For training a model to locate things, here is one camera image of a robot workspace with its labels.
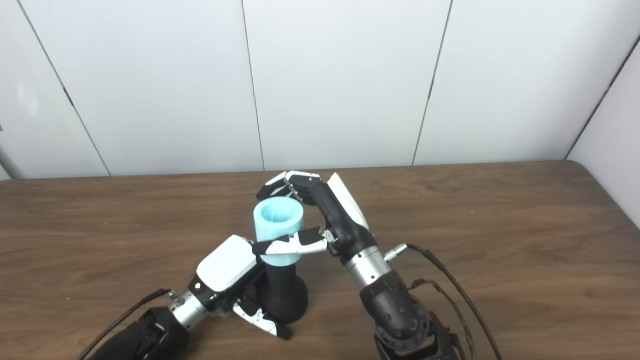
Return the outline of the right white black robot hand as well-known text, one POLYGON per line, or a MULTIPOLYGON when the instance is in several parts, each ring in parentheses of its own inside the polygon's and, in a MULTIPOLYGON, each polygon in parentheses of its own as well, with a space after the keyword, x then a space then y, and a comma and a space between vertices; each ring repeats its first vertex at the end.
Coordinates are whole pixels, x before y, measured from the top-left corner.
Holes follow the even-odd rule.
POLYGON ((316 207, 326 225, 254 244, 254 255, 301 256, 329 251, 345 263, 364 249, 377 246, 366 217, 338 173, 324 181, 316 173, 283 171, 266 182, 256 198, 290 198, 316 207))

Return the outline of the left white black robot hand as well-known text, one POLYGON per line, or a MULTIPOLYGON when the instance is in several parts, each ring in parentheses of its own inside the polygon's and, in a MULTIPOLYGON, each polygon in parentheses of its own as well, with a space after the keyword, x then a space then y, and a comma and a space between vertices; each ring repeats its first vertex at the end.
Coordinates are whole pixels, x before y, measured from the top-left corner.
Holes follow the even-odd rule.
POLYGON ((254 255, 253 242, 231 235, 199 263, 174 316, 192 331, 207 316, 226 318, 235 313, 256 328, 289 340, 291 331, 249 296, 265 281, 265 263, 254 255))

